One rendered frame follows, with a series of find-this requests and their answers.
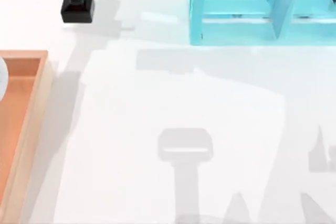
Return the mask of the light blue rack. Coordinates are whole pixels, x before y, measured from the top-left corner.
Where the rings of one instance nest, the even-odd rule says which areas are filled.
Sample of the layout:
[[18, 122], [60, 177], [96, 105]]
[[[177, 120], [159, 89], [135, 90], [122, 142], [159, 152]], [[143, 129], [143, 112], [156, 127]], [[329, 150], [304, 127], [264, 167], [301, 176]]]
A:
[[188, 0], [202, 46], [336, 46], [336, 0]]

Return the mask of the shallow salmon-coloured box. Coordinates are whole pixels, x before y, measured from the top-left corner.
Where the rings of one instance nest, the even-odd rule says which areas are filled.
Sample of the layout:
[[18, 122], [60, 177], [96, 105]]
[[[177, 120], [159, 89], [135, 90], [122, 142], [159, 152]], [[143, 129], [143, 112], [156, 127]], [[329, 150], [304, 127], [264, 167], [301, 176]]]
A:
[[54, 72], [46, 50], [0, 50], [0, 224], [19, 224]]

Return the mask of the pale grey rounded object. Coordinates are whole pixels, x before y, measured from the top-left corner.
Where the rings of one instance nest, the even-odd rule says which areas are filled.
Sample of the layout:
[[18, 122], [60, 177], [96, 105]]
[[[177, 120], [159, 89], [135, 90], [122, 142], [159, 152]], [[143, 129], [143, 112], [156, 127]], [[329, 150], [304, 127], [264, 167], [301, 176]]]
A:
[[0, 57], [0, 102], [2, 101], [8, 86], [8, 69], [3, 57]]

